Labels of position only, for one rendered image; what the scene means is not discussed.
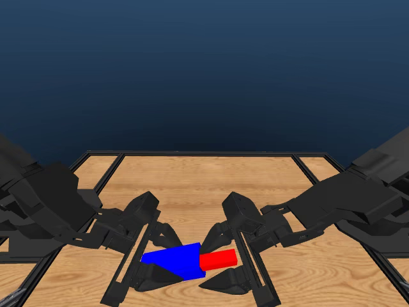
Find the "blue hollow socket block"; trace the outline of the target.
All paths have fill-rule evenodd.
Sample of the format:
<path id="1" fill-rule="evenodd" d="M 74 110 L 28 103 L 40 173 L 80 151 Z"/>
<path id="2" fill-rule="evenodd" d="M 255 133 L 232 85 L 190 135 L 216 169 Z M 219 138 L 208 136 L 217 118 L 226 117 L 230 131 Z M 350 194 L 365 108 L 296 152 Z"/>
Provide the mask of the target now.
<path id="1" fill-rule="evenodd" d="M 204 278 L 206 272 L 200 268 L 199 242 L 167 248 L 158 251 L 144 253 L 141 262 L 145 264 L 156 264 L 177 276 L 184 281 Z"/>

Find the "thin red peg bar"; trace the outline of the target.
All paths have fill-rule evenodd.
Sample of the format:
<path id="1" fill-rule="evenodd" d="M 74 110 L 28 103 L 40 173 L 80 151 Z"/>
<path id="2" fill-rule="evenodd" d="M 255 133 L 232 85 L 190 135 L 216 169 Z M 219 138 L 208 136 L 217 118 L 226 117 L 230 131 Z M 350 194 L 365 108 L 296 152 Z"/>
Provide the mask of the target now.
<path id="1" fill-rule="evenodd" d="M 215 251 L 199 256 L 199 266 L 202 271 L 212 271 L 237 265 L 238 259 L 235 249 Z"/>

